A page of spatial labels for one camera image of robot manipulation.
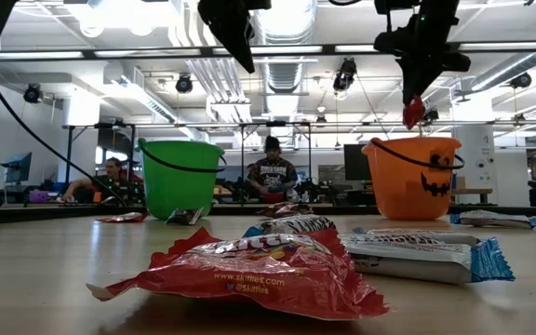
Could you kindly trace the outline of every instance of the green bucket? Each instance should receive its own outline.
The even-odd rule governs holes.
[[[139,140],[148,212],[166,220],[175,209],[212,207],[219,159],[224,150],[197,141]]]

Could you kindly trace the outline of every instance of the jack-o'-lantern face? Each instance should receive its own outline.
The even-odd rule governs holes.
[[[435,149],[430,153],[429,163],[437,166],[449,167],[454,162],[453,149]],[[431,196],[445,196],[450,191],[448,171],[430,167],[427,172],[421,173],[421,185],[423,190]]]

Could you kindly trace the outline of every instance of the bucket handle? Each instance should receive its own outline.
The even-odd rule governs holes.
[[[148,150],[146,150],[144,148],[144,143],[145,141],[138,141],[139,145],[140,145],[140,150],[145,154],[147,155],[150,159],[154,160],[156,163],[162,165],[162,166],[165,166],[167,168],[174,168],[174,169],[177,169],[177,170],[180,170],[180,171],[185,171],[185,172],[195,172],[195,173],[219,173],[219,172],[223,172],[225,169],[227,169],[227,161],[224,159],[223,156],[220,156],[219,158],[221,159],[222,163],[224,163],[225,167],[221,167],[219,169],[213,169],[213,168],[198,168],[198,167],[180,167],[178,165],[174,165],[174,164],[170,164],[169,162],[165,162],[164,160],[156,157],[155,155],[153,154],[150,154],[150,152]]]
[[[406,157],[405,155],[399,154],[399,153],[393,151],[392,149],[386,147],[383,144],[383,141],[380,140],[380,139],[373,138],[373,139],[371,139],[370,142],[371,142],[371,144],[373,144],[373,145],[377,146],[378,148],[384,150],[386,153],[391,154],[392,156],[394,156],[396,158],[400,158],[400,159],[402,159],[402,160],[404,160],[406,162],[409,162],[411,164],[418,165],[420,167],[437,168],[437,169],[441,169],[441,170],[464,168],[464,159],[462,159],[462,157],[460,157],[457,154],[454,155],[454,158],[456,158],[459,162],[461,162],[461,165],[459,165],[459,166],[441,166],[441,165],[437,165],[437,164],[421,162],[421,161]]]

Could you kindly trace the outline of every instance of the person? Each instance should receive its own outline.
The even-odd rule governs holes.
[[[103,189],[100,185],[93,184],[91,179],[85,178],[72,182],[70,187],[67,188],[67,191],[65,191],[65,194],[61,197],[61,200],[66,202],[74,201],[74,197],[78,197],[79,195],[83,195],[79,196],[80,198],[88,197],[91,199],[91,196],[94,196],[94,192],[101,192],[101,200],[104,200],[111,196],[109,188],[113,188],[114,190],[126,190],[128,188],[127,180],[121,177],[121,161],[119,159],[114,157],[107,159],[104,167],[106,174],[94,178],[108,185],[108,188]]]
[[[282,151],[277,138],[272,136],[266,138],[264,152],[266,158],[251,167],[248,181],[261,195],[282,194],[284,201],[285,193],[297,183],[295,166],[280,156]]]

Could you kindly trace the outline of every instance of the computer monitor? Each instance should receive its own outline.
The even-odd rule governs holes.
[[[11,157],[7,163],[6,182],[27,181],[30,175],[30,163],[33,153],[19,154]]]
[[[348,181],[371,181],[368,157],[361,149],[365,144],[344,144],[344,178]]]

